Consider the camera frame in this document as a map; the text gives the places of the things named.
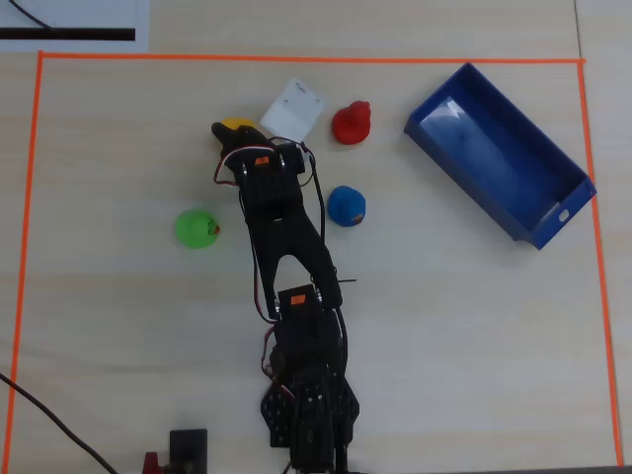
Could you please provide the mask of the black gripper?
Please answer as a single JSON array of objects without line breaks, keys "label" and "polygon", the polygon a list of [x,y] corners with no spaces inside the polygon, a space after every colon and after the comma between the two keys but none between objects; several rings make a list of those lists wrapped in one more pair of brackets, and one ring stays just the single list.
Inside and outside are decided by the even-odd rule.
[{"label": "black gripper", "polygon": [[267,138],[246,125],[233,129],[220,121],[214,122],[210,129],[221,144],[224,165],[233,173],[305,172],[303,149],[297,142]]}]

